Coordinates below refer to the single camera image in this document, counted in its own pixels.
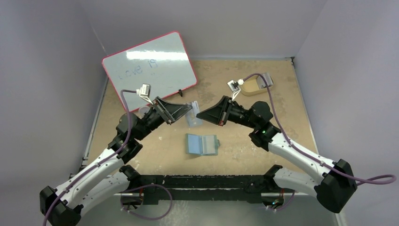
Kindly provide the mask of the silver blue credit card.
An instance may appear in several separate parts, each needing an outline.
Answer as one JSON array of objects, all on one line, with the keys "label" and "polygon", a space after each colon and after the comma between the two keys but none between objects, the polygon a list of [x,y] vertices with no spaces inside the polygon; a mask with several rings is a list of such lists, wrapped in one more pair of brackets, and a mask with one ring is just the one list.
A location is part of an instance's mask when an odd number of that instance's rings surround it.
[{"label": "silver blue credit card", "polygon": [[197,127],[202,125],[202,120],[197,118],[197,114],[200,112],[200,108],[197,101],[190,102],[192,109],[185,114],[185,118],[189,127]]}]

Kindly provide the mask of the teal leather card holder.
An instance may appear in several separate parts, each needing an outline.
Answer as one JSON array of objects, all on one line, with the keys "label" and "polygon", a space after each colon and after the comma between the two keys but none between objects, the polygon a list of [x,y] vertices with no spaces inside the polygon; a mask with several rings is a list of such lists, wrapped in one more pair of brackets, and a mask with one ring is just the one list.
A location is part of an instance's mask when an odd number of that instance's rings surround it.
[{"label": "teal leather card holder", "polygon": [[220,141],[216,135],[186,134],[186,153],[198,156],[218,155]]}]

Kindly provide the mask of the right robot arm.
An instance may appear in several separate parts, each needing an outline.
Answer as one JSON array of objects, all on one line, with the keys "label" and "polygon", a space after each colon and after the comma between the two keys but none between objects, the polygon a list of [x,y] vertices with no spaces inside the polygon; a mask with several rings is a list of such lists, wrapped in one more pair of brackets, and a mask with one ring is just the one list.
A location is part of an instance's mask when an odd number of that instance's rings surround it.
[{"label": "right robot arm", "polygon": [[274,174],[266,176],[264,185],[271,192],[279,188],[292,189],[315,197],[330,212],[340,213],[358,188],[347,161],[323,157],[290,139],[271,123],[273,115],[264,101],[257,101],[245,109],[230,97],[223,96],[217,104],[196,116],[218,126],[231,121],[252,128],[249,137],[255,146],[303,170],[303,173],[297,173],[280,167]]}]

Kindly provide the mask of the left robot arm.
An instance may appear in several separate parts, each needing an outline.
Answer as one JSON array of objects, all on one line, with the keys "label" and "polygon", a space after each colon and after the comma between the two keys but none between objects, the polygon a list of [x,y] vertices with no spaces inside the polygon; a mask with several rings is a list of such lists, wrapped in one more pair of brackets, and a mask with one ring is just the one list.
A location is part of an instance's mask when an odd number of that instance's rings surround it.
[{"label": "left robot arm", "polygon": [[96,205],[116,193],[130,193],[140,188],[140,175],[127,163],[142,149],[144,139],[161,124],[172,124],[188,113],[190,104],[173,104],[159,97],[138,118],[127,112],[120,117],[117,134],[108,147],[88,166],[56,188],[40,192],[40,210],[45,223],[53,226],[75,226]]}]

